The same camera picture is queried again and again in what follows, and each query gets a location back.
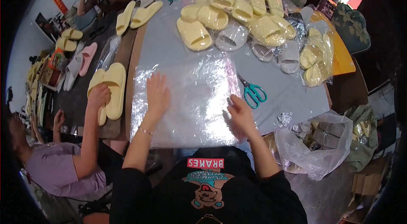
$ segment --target teal scissors handle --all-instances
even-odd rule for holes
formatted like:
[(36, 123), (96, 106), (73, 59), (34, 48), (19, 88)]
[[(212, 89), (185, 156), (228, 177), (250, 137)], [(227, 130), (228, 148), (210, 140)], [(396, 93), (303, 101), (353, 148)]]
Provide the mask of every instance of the teal scissors handle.
[[(259, 90), (261, 90), (261, 92), (264, 94), (264, 99), (263, 99), (263, 97), (258, 93), (258, 91), (256, 90), (256, 88), (259, 89)], [(256, 103), (256, 106), (252, 106), (252, 105), (250, 104), (250, 102), (248, 102), (246, 95), (249, 95), (249, 96), (250, 96), (250, 98), (254, 101), (254, 103)], [(267, 100), (267, 94), (266, 94), (266, 92), (265, 92), (260, 86), (258, 86), (258, 85), (256, 85), (256, 84), (250, 84), (249, 87), (245, 87), (244, 96), (245, 96), (245, 100), (246, 100), (247, 104), (248, 104), (252, 109), (258, 108), (258, 106), (260, 105), (261, 102), (265, 102), (265, 101)]]

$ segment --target woman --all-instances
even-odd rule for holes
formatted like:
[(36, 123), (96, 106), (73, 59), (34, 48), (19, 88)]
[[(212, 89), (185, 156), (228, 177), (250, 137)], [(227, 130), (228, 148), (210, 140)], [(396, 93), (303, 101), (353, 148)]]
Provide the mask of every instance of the woman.
[(217, 168), (187, 167), (190, 161), (185, 159), (151, 187), (144, 174), (151, 135), (169, 105), (165, 76), (158, 73), (147, 80), (148, 110), (123, 169), (115, 173), (110, 223), (307, 223), (298, 196), (256, 129), (251, 108), (236, 95), (230, 98), (234, 104), (227, 109), (247, 135), (257, 176), (242, 150), (206, 148), (192, 157), (217, 159)]

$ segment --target bracelet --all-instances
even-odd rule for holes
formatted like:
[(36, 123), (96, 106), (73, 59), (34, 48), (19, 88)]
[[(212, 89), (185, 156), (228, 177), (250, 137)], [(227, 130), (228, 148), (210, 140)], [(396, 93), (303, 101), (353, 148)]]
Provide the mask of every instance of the bracelet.
[(154, 131), (152, 131), (152, 132), (148, 132), (147, 130), (144, 130), (141, 126), (140, 127), (138, 127), (138, 129), (139, 130), (141, 130), (141, 132), (144, 132), (144, 133), (148, 133), (148, 134), (150, 134), (150, 135), (154, 135), (155, 134), (155, 132)]

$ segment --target gray tabletop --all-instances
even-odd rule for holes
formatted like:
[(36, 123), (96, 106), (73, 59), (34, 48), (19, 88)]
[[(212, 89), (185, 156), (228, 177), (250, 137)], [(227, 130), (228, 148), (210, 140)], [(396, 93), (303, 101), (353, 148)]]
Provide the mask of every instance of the gray tabletop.
[[(153, 67), (156, 64), (170, 65), (183, 62), (190, 57), (220, 54), (212, 46), (205, 51), (194, 52), (186, 48), (176, 27), (185, 1), (162, 0), (164, 5), (148, 22), (143, 40), (139, 66)], [(329, 110), (324, 86), (309, 88), (301, 78), (283, 73), (276, 64), (257, 59), (250, 48), (250, 41), (240, 49), (230, 52), (239, 74), (249, 83), (261, 86), (268, 99), (253, 110), (261, 134), (278, 130), (277, 116), (292, 113), (288, 124), (295, 125)]]

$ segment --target wall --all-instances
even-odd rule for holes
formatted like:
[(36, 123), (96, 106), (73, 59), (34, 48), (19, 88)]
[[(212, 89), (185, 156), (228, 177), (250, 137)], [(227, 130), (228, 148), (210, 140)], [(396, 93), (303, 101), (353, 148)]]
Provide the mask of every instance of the wall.
[[(70, 9), (76, 0), (62, 1)], [(13, 101), (10, 102), (12, 112), (19, 111), (26, 103), (25, 82), (31, 66), (28, 58), (39, 55), (41, 50), (52, 45), (51, 40), (35, 23), (40, 12), (45, 18), (51, 18), (60, 11), (53, 0), (35, 0), (20, 23), (11, 49), (6, 81), (6, 87), (11, 86), (13, 89)]]

